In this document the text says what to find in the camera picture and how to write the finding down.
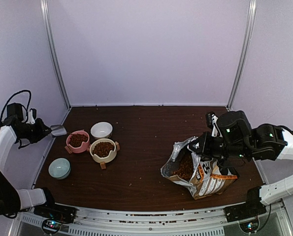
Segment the pet food bag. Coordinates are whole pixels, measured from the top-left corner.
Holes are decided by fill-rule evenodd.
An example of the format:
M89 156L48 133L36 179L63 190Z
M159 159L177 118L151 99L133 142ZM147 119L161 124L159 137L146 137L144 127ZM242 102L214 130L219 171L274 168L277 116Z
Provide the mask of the pet food bag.
M234 167L225 167L215 158L204 160L201 154L190 150L190 137L175 142L168 161L161 167L161 175L175 184L188 189L193 199L198 200L215 194L222 194L239 179Z

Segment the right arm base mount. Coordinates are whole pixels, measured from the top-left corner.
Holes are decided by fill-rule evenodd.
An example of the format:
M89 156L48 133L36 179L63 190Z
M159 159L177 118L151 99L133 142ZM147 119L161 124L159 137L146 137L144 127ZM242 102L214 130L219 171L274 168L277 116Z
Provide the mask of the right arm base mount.
M257 233L263 228L259 216L266 213L266 206L260 201L260 186L248 190L245 203L224 208L227 222L239 221L239 227L244 233Z

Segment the front aluminium rail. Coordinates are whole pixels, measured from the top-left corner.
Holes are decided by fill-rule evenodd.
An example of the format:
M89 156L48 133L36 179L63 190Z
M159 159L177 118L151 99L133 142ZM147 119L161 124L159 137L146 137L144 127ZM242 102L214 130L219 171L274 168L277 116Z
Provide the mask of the front aluminium rail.
M63 224L57 236L292 236L282 202L267 212L229 222L224 207L177 211L115 211L77 207L74 221Z

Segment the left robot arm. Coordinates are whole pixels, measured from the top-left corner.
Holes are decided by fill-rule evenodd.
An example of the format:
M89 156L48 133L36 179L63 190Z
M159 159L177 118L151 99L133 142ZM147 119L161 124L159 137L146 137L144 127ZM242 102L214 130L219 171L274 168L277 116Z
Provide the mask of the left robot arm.
M25 209L40 206L40 210L48 218L55 218L60 213L54 197L48 188L16 189L4 174L4 168L12 146L21 143L23 139L34 144L51 133L42 119L36 118L36 110L30 109L23 115L24 106L20 103L6 105L3 111L7 113L0 121L0 215L15 218L15 215Z

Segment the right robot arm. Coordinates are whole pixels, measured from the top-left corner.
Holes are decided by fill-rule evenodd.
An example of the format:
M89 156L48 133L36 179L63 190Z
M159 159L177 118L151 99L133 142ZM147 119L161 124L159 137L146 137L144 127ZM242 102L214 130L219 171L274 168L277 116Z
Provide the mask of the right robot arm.
M264 123L252 128L243 111L231 111L217 117L206 115L212 132L204 132L187 144L201 160L215 159L221 174L232 177L228 158L251 160L293 160L293 131L283 125Z

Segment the pink pet bowl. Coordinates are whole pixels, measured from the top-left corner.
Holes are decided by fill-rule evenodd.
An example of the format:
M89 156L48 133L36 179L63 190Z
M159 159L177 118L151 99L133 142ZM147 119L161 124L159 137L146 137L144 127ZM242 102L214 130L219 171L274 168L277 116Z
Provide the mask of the pink pet bowl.
M83 153L89 151L90 136L84 130L74 131L66 139L65 149L68 153Z

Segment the metal food scoop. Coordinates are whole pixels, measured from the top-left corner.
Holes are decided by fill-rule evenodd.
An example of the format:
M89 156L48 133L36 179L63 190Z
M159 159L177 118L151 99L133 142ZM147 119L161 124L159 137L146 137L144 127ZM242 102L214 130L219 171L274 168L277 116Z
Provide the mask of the metal food scoop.
M51 129L51 135L53 138L64 136L67 134L67 131L63 125L59 125L59 124L51 125L50 129Z

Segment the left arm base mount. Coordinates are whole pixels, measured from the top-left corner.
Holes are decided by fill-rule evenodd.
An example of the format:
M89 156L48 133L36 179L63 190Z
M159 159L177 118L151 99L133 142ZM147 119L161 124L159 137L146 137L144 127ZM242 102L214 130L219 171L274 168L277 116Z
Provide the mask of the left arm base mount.
M47 235L53 236L60 231L63 224L74 222L77 209L55 203L50 190L46 187L41 189L45 194L46 202L34 207L33 213L44 218L41 223L41 229Z

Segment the metal frame post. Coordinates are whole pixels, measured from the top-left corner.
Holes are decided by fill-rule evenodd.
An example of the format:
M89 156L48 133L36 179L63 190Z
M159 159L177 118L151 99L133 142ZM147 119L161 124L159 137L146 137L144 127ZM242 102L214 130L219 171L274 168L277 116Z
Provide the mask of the metal frame post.
M256 0L250 0L249 1L249 8L248 8L248 14L247 14L247 20L246 20L246 27L244 32L244 38L241 48L241 53L238 61L238 66L236 70L236 74L234 77L234 82L232 85L232 89L230 92L230 96L228 99L228 103L226 105L226 108L228 111L233 110L233 104L235 97L238 92L239 84L243 75L244 66L246 63L248 50L250 47L253 31L254 31L254 25L255 25L255 19L256 19L256 13L257 13L257 1Z
M58 55L55 47L55 41L53 37L53 32L52 32L52 27L51 27L51 20L50 20L50 14L49 14L49 7L48 7L48 1L47 0L40 0L40 7L41 7L41 14L46 30L46 36L48 40L48 47L50 50L50 57L52 61L52 65L54 68L54 73L56 80L59 85L59 90L62 95L65 107L67 110L71 108L71 104L67 95L67 91L64 85L60 65L59 65L59 60L58 60Z

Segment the cream pet bowl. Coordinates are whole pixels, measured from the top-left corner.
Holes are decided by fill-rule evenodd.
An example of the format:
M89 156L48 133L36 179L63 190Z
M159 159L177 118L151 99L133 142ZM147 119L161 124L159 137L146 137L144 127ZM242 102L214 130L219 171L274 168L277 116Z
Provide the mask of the cream pet bowl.
M107 163L116 158L119 150L120 144L117 141L103 138L93 142L90 146L89 152L93 160L99 163L100 168L106 170Z

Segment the white ceramic bowl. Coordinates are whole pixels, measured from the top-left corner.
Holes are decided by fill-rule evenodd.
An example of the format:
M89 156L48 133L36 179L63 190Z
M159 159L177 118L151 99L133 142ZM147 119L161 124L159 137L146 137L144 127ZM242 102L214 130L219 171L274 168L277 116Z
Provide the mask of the white ceramic bowl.
M113 126L105 121L98 122L91 127L90 133L97 140L102 138L110 138Z

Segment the light blue ceramic bowl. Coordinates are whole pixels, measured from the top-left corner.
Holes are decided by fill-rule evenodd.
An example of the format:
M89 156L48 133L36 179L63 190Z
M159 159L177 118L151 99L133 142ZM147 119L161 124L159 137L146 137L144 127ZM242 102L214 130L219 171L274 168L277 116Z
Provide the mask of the light blue ceramic bowl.
M70 162L65 158L58 158L51 162L48 173L51 177L62 180L69 176L71 172Z

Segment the right metal frame post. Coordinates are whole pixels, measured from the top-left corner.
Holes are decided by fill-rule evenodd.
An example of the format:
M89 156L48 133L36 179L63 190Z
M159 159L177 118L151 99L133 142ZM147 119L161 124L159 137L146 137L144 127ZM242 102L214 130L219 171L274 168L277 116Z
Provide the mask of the right metal frame post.
M234 82L232 85L232 89L230 92L230 96L228 99L228 103L226 105L226 108L228 111L233 110L233 104L235 97L238 92L239 84L243 75L244 66L246 63L248 50L250 47L253 31L254 31L254 25L255 25L255 19L256 19L256 13L257 13L257 1L256 0L250 0L249 1L249 8L248 8L248 14L247 14L247 20L246 20L246 27L244 32L244 38L241 48L241 53L238 61L238 66L236 70L236 74L234 77Z

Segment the left metal frame post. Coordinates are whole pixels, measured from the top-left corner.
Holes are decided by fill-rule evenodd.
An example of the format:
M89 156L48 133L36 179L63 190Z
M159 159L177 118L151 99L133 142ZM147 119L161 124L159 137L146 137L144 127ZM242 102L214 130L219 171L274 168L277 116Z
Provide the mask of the left metal frame post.
M40 7L41 7L41 14L46 30L46 36L48 40L48 47L50 50L50 57L52 61L52 65L54 68L54 73L56 80L59 85L59 90L62 95L65 107L67 110L71 108L71 104L67 95L67 91L64 85L60 65L59 65L59 60L58 60L58 55L55 47L55 41L53 37L53 32L52 32L52 27L51 27L51 20L50 20L50 14L49 14L49 7L48 7L48 1L47 0L40 0Z

